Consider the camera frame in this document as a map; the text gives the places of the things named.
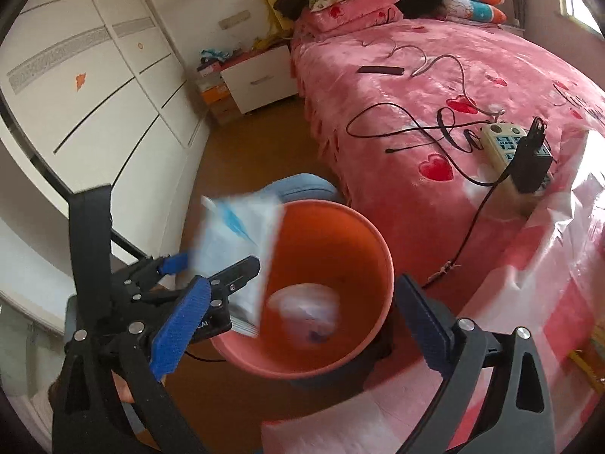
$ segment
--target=black cable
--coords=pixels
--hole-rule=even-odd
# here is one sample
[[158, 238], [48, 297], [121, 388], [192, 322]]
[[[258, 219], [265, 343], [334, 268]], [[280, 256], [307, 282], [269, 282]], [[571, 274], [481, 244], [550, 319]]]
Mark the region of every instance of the black cable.
[[[396, 107], [399, 110], [402, 110], [404, 113], [406, 113], [408, 115], [408, 117], [414, 122], [414, 124], [416, 125], [416, 127], [410, 127], [410, 128], [404, 128], [404, 129], [398, 129], [396, 131], [391, 131], [389, 133], [380, 133], [380, 134], [376, 134], [376, 135], [356, 135], [355, 133], [351, 133], [349, 131], [351, 125], [353, 124], [353, 122], [358, 119], [362, 114], [365, 114], [366, 112], [368, 112], [370, 109], [373, 109], [374, 107], [378, 107], [378, 106], [392, 106], [392, 107]], [[454, 124], [452, 126], [446, 126], [443, 123], [443, 110], [450, 110], [454, 119]], [[473, 124], [491, 124], [491, 121], [473, 121], [471, 123], [465, 123], [465, 124], [456, 124], [456, 113], [450, 109], [449, 107], [442, 107], [438, 112], [437, 112], [437, 122], [439, 123], [438, 126], [421, 126], [418, 121], [412, 116], [412, 114], [410, 114], [410, 112], [405, 108], [400, 106], [399, 104], [395, 104], [394, 102], [378, 102], [376, 104], [372, 104], [369, 107], [366, 107], [364, 110], [362, 110], [360, 113], [358, 113], [356, 116], [353, 117], [353, 119], [351, 119], [349, 121], [349, 123], [347, 124], [345, 131], [349, 136], [352, 136], [353, 138], [388, 138], [388, 137], [394, 137], [396, 135], [400, 135], [402, 133], [408, 133], [410, 131], [420, 131], [422, 134], [424, 134], [426, 137], [428, 137], [431, 141], [429, 143], [424, 143], [422, 145], [413, 145], [413, 146], [408, 146], [408, 147], [404, 147], [401, 149], [392, 149], [392, 148], [387, 148], [385, 150], [386, 154], [394, 154], [396, 152], [401, 152], [404, 150], [409, 150], [410, 148], [415, 148], [415, 147], [420, 147], [420, 146], [427, 146], [427, 145], [437, 145], [437, 147], [441, 150], [441, 152], [447, 157], [447, 159], [452, 163], [452, 165], [456, 168], [456, 171], [458, 171], [458, 173], [464, 177], [464, 179], [466, 179], [468, 182], [473, 183], [474, 185], [477, 186], [482, 186], [484, 188], [491, 188], [492, 186], [494, 186], [494, 183], [482, 183], [481, 181], [477, 181], [474, 180], [472, 177], [467, 176], [467, 174], [464, 173], [464, 171], [462, 171], [462, 169], [460, 167], [458, 167], [458, 164], [456, 164], [456, 162], [454, 161], [454, 159], [452, 159], [451, 155], [447, 152], [447, 150], [443, 147], [443, 145], [440, 144], [440, 141], [445, 138], [447, 139], [453, 146], [455, 146], [456, 148], [458, 148], [458, 150], [461, 150], [463, 152], [469, 153], [468, 151], [465, 151], [464, 149], [462, 149], [459, 145], [456, 144], [456, 142], [453, 141], [453, 138], [451, 138], [450, 136], [450, 132], [454, 129], [454, 128], [459, 128], [459, 127], [465, 127], [465, 126], [471, 126]], [[432, 136], [427, 130], [428, 129], [438, 129], [441, 130], [441, 132], [443, 133], [443, 138], [440, 138], [439, 140], [437, 140], [434, 136]], [[479, 148], [477, 146], [476, 143], [471, 143], [471, 151], [473, 150], [473, 145], [476, 148]]]
[[189, 353], [185, 350], [185, 355], [197, 360], [198, 362], [208, 362], [208, 363], [218, 363], [218, 362], [226, 362], [224, 358], [201, 358], [199, 356], [195, 356], [194, 354]]
[[[526, 136], [526, 140], [525, 140], [527, 142], [527, 144], [530, 145], [530, 150], [536, 151], [540, 147], [542, 147], [544, 141], [546, 140], [546, 128], [547, 128], [547, 125], [546, 125], [545, 121], [541, 117], [536, 116], [532, 122], [529, 132], [527, 132], [527, 136]], [[523, 164], [523, 160], [520, 159], [518, 155], [515, 155], [512, 158], [512, 160], [510, 161], [510, 164], [507, 165], [506, 169], [504, 169], [503, 173], [500, 175], [500, 177], [498, 177], [498, 180], [494, 183], [494, 185], [488, 191], [488, 194], [486, 194], [485, 198], [483, 198], [483, 201], [479, 205], [479, 208], [477, 208], [475, 216], [473, 216], [473, 221], [471, 221], [471, 226], [469, 227], [467, 234], [464, 237], [464, 240], [462, 241], [460, 248], [458, 249], [458, 252], [456, 252], [456, 255], [450, 261], [448, 261], [435, 276], [429, 278], [428, 282], [426, 282], [423, 285], [423, 287], [422, 287], [423, 289], [427, 289], [431, 285], [433, 285], [435, 282], [441, 280], [441, 278], [443, 278], [444, 275], [447, 274], [454, 267], [454, 265], [456, 264], [456, 261], [458, 260], [458, 258], [462, 254], [462, 251], [464, 250], [465, 246], [467, 245], [468, 239], [470, 239], [470, 237], [471, 237], [471, 233], [473, 232], [473, 228], [477, 224], [477, 220], [479, 219], [479, 215], [481, 214], [483, 207], [488, 202], [489, 198], [494, 193], [494, 191], [498, 187], [498, 185], [503, 183], [506, 180], [506, 178], [510, 176], [510, 173], [512, 172], [512, 170], [518, 168], [518, 165], [522, 165], [522, 164]]]
[[494, 185], [491, 187], [491, 189], [489, 189], [488, 194], [485, 195], [485, 198], [483, 198], [483, 201], [479, 205], [479, 208], [477, 208], [477, 211], [475, 212], [475, 216], [473, 216], [473, 221], [471, 221], [471, 225], [470, 225], [470, 227], [468, 227], [467, 234], [464, 237], [462, 244], [460, 245], [460, 247], [458, 249], [458, 252], [456, 252], [456, 255], [450, 261], [448, 261], [443, 266], [443, 268], [441, 268], [439, 273], [437, 273], [434, 277], [429, 278], [428, 282], [426, 282], [422, 286], [422, 289], [426, 290], [427, 288], [431, 287], [435, 282], [441, 280], [441, 278], [443, 278], [444, 275], [446, 275], [455, 266], [456, 261], [458, 261], [458, 258], [460, 257], [460, 255], [462, 254], [462, 251], [464, 250], [465, 246], [467, 245], [468, 239], [471, 238], [471, 233], [473, 233], [473, 229], [475, 228], [475, 225], [477, 224], [477, 220], [479, 220], [479, 215], [481, 214], [483, 207], [486, 205], [486, 203], [488, 202], [491, 195], [494, 194], [495, 189], [501, 183], [503, 183], [504, 180], [506, 180], [506, 178], [510, 175], [509, 172], [510, 172], [510, 164], [504, 170], [504, 172], [501, 174], [501, 176], [498, 178], [498, 180], [494, 183]]

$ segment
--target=white plastic bag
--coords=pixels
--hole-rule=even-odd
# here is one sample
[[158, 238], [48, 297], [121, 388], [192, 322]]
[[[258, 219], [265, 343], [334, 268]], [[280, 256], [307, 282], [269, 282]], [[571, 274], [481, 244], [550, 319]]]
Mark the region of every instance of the white plastic bag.
[[189, 268], [208, 278], [252, 255], [261, 270], [243, 289], [229, 297], [233, 329], [246, 336], [258, 335], [262, 302], [284, 208], [274, 195], [252, 194], [212, 201], [203, 198], [208, 217]]
[[293, 344], [300, 348], [314, 348], [334, 334], [338, 304], [338, 294], [317, 283], [282, 288], [267, 302], [279, 313]]

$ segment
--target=nightstand drawer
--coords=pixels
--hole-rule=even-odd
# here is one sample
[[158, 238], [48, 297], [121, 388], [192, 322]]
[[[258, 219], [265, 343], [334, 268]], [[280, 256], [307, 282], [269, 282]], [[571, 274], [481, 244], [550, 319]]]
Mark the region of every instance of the nightstand drawer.
[[247, 59], [221, 72], [242, 113], [296, 94], [286, 46]]

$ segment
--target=wardrobe door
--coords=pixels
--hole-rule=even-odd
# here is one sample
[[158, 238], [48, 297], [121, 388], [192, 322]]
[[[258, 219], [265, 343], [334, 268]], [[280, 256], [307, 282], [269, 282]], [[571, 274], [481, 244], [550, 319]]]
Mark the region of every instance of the wardrobe door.
[[159, 255], [185, 161], [180, 143], [158, 117], [114, 185], [113, 227], [144, 253]]
[[0, 47], [0, 87], [46, 162], [132, 78], [92, 0], [22, 12]]
[[131, 80], [80, 125], [48, 165], [72, 191], [112, 185], [157, 116]]
[[188, 146], [199, 122], [185, 72], [143, 0], [96, 0], [116, 44], [168, 128]]

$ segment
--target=window frame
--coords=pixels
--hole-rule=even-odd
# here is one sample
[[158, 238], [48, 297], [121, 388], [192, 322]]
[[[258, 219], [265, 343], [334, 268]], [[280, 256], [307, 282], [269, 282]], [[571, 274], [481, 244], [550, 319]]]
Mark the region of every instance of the window frame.
[[559, 3], [561, 5], [561, 15], [563, 17], [570, 19], [575, 24], [582, 27], [584, 30], [590, 32], [594, 36], [597, 36], [599, 39], [605, 39], [605, 37], [603, 36], [603, 34], [601, 34], [601, 32], [597, 31], [596, 29], [592, 28], [590, 25], [586, 24], [585, 22], [580, 20], [578, 17], [576, 17], [576, 15], [574, 13], [574, 0], [559, 0]]

